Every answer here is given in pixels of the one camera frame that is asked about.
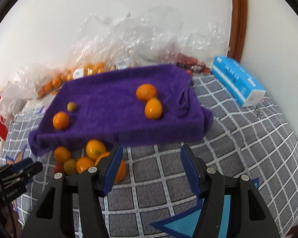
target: bed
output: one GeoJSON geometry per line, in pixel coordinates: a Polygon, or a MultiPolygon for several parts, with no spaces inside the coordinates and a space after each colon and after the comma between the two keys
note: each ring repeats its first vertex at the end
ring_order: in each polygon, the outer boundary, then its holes
{"type": "MultiPolygon", "coordinates": [[[[298,139],[279,107],[265,96],[258,107],[241,108],[213,76],[194,76],[192,88],[201,106],[214,113],[204,139],[188,143],[193,153],[224,175],[249,175],[284,237],[298,214],[298,139]]],[[[54,175],[52,152],[35,157],[27,143],[29,132],[38,127],[52,99],[50,95],[30,101],[17,115],[0,158],[4,164],[7,159],[14,162],[31,157],[44,166],[15,202],[23,225],[54,175]]],[[[163,228],[159,223],[199,206],[180,161],[180,146],[185,142],[124,148],[126,177],[100,199],[111,237],[181,237],[181,231],[163,228]]],[[[83,150],[75,151],[73,157],[83,154],[83,150]]],[[[73,216],[76,237],[82,237],[75,196],[73,216]]]]}

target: purple cloth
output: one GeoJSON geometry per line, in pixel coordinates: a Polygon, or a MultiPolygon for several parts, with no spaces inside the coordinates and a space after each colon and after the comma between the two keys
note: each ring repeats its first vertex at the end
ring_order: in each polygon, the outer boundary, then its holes
{"type": "Polygon", "coordinates": [[[213,114],[200,107],[191,76],[173,65],[139,67],[93,75],[65,83],[46,110],[39,128],[29,134],[35,155],[58,146],[81,149],[90,139],[124,146],[179,141],[199,141],[208,131],[213,114]],[[136,98],[137,88],[153,84],[163,105],[158,120],[145,117],[145,103],[136,98]],[[53,116],[67,112],[73,101],[77,111],[68,113],[70,125],[57,131],[53,116]]]}

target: blue triangle pattern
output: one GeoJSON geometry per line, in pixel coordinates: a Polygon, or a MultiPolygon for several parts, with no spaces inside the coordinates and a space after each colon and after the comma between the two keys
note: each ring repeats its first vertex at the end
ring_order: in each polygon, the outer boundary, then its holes
{"type": "MultiPolygon", "coordinates": [[[[256,188],[258,189],[259,178],[254,179],[253,182],[256,188]]],[[[226,238],[229,221],[230,202],[231,196],[225,195],[222,222],[218,238],[226,238]]],[[[203,199],[198,200],[197,205],[192,207],[191,209],[173,217],[161,220],[156,223],[152,223],[151,226],[162,232],[172,235],[175,238],[191,238],[193,236],[195,227],[198,223],[202,206],[203,199]]]]}

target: blue box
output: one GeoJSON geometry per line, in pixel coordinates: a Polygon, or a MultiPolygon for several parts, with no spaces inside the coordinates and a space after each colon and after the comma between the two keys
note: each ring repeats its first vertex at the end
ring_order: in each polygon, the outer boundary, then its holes
{"type": "Polygon", "coordinates": [[[211,72],[242,107],[256,106],[266,93],[258,80],[231,58],[216,56],[211,72]]]}

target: screw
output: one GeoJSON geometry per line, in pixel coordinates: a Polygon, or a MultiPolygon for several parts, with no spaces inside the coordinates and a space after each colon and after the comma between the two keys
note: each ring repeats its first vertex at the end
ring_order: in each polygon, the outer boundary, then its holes
{"type": "Polygon", "coordinates": [[[55,179],[60,179],[62,176],[63,176],[62,173],[56,173],[56,174],[54,175],[54,178],[55,178],[55,179]]]}
{"type": "Polygon", "coordinates": [[[209,174],[214,174],[214,173],[216,172],[216,170],[215,170],[214,168],[212,168],[212,167],[209,167],[209,168],[207,169],[207,172],[208,172],[209,174]]]}
{"type": "Polygon", "coordinates": [[[241,178],[243,181],[248,181],[250,179],[247,175],[242,175],[241,178]]]}
{"type": "Polygon", "coordinates": [[[88,171],[89,171],[90,173],[95,173],[95,172],[97,171],[97,167],[92,166],[92,167],[88,168],[88,171]]]}

